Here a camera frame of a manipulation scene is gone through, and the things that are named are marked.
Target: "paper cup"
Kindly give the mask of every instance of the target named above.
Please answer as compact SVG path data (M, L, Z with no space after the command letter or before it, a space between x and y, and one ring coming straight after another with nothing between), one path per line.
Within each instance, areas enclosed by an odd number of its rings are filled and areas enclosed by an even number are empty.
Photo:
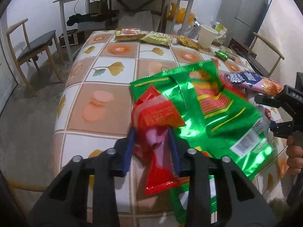
M209 26L201 25L198 44L205 49L208 49L212 44L213 40L216 38L218 32Z

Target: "chair backrest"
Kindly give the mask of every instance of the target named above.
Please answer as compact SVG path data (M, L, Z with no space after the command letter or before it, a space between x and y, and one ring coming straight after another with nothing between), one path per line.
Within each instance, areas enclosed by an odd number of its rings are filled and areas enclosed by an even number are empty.
M27 33L26 33L26 29L25 29L25 22L28 21L28 18L10 26L7 31L6 31L6 36L7 36L7 41L9 43L9 50L11 51L11 54L12 54L12 57L13 57L13 60L16 64L18 64L18 61L17 61L17 58L16 58L16 55L15 55L15 52L14 52L14 49L13 49L13 45L12 45L12 41L10 39L10 34L16 30L20 25L22 25L23 27L23 33L24 33L24 37L25 37L25 41L26 41L26 44L27 46L29 45L29 40L28 40L28 36L27 36Z
M270 47L273 51L275 51L278 56L279 56L279 59L276 61L276 63L274 64L273 68L270 70L269 74L266 76L266 77L270 77L272 75L272 73L274 72L274 70L276 69L279 61L282 59L284 60L284 56L281 54L281 52L277 49L277 47L275 45L273 45L270 41L268 41L266 38L262 37L260 34L258 33L253 33L256 37L254 39L254 41L252 42L252 45L250 46L249 50L248 50L248 54L251 53L253 47L255 46L256 44L256 41L258 38L260 38L268 47Z

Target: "cable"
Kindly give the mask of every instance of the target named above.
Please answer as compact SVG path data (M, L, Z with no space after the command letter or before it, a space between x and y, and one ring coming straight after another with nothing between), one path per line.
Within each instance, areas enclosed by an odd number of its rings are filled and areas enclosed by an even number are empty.
M79 0L77 1L76 5L74 6L74 12L75 12L75 14L77 14L75 8L76 8L78 2L79 2Z

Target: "hand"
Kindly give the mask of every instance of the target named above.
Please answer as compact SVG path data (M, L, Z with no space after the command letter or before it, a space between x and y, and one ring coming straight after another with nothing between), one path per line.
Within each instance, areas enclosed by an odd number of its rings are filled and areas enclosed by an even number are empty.
M287 160L288 170L291 175L297 175L303 168L303 148L295 145L292 136L288 137L287 145L286 154L289 156Z

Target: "red wrapper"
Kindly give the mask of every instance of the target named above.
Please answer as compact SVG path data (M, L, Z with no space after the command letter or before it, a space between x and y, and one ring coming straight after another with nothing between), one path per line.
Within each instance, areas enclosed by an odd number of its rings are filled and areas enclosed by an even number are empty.
M150 86L134 105L131 122L137 130L134 154L149 166L146 195L188 182L174 175L168 147L168 128L185 126L173 103Z

